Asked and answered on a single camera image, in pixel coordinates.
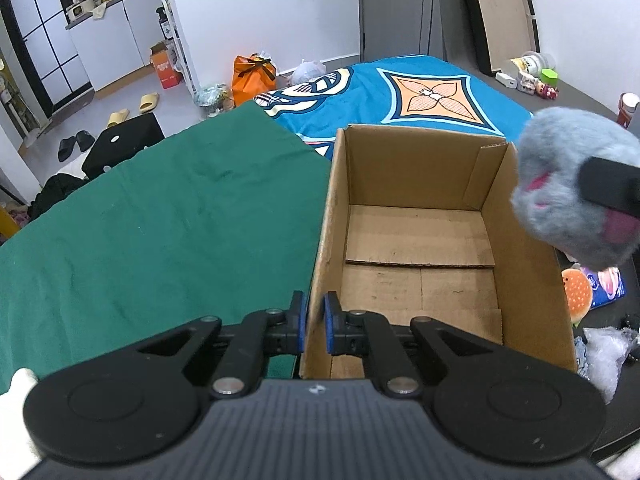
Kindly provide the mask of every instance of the orange gift bag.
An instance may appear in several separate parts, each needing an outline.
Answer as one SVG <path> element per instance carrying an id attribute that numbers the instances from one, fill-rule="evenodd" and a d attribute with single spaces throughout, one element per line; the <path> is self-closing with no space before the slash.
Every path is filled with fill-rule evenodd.
<path id="1" fill-rule="evenodd" d="M 234 79 L 231 90 L 236 106 L 253 99 L 262 92 L 276 89 L 276 68 L 271 59 L 257 54 L 250 57 L 237 56 L 234 61 Z"/>

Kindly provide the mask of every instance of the blue blanket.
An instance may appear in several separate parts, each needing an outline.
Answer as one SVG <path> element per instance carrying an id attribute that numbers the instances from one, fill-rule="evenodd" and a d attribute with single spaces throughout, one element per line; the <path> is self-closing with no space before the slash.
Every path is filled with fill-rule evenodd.
<path id="1" fill-rule="evenodd" d="M 478 78 L 436 57 L 390 57 L 341 68 L 255 101 L 281 126 L 332 158 L 348 124 L 393 124 L 516 140 L 531 114 Z"/>

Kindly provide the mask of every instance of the black shoe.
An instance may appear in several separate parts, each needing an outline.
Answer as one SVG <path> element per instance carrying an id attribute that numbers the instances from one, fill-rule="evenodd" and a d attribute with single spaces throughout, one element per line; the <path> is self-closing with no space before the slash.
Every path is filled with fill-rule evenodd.
<path id="1" fill-rule="evenodd" d="M 81 152 L 85 152 L 94 145 L 95 139 L 87 130 L 80 130 L 76 133 L 76 140 Z"/>
<path id="2" fill-rule="evenodd" d="M 62 139 L 60 141 L 60 147 L 58 148 L 58 160 L 64 162 L 74 152 L 76 146 L 76 138 L 69 137 L 68 139 Z"/>

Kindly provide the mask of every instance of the blue package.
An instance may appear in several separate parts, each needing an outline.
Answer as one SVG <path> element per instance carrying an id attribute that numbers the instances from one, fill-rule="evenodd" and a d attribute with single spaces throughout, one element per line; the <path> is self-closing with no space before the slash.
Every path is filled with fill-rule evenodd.
<path id="1" fill-rule="evenodd" d="M 593 272 L 587 267 L 581 267 L 580 270 L 591 283 L 593 290 L 591 308 L 609 304 L 625 295 L 625 284 L 617 267 L 609 267 L 601 272 Z"/>

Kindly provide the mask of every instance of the green cloth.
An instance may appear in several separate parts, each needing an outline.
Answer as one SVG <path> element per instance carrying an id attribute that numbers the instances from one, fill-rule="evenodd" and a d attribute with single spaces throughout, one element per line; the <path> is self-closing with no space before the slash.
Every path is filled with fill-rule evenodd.
<path id="1" fill-rule="evenodd" d="M 0 247 L 0 393 L 21 367 L 43 377 L 204 315 L 288 308 L 310 286 L 329 171 L 249 102 L 56 204 Z"/>

